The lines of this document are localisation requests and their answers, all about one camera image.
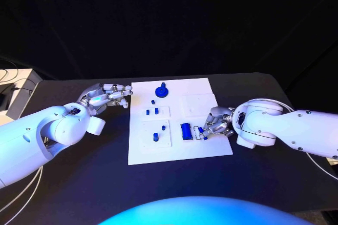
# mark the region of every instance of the blue object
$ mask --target blue object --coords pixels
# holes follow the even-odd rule
[[[198,128],[198,130],[199,130],[199,133],[202,134],[202,128],[201,127]],[[203,137],[202,139],[206,140],[208,137]]]
[[[166,84],[162,83],[160,87],[156,88],[154,90],[154,95],[160,98],[166,97],[167,96],[167,88],[166,88]]]
[[[310,225],[293,215],[253,202],[222,197],[177,197],[125,210],[101,225]]]
[[[189,123],[183,123],[180,124],[180,129],[182,129],[182,137],[183,140],[192,140],[192,131],[190,131],[190,124]]]
[[[159,141],[159,134],[153,133],[153,141]]]

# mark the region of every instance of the white paper sheet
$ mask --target white paper sheet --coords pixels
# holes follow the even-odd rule
[[[164,98],[154,95],[154,89],[162,82],[169,90]],[[208,112],[218,106],[208,78],[134,82],[131,86],[134,94],[130,104],[128,165],[232,154],[224,135],[212,135],[208,140],[196,140],[195,137],[193,126],[203,127]],[[144,111],[150,109],[151,112],[156,107],[163,112],[159,116],[147,116]],[[162,123],[166,122],[169,127],[163,131]],[[188,141],[182,139],[183,123],[190,124],[193,139]],[[160,138],[157,142],[153,141],[156,130]]]

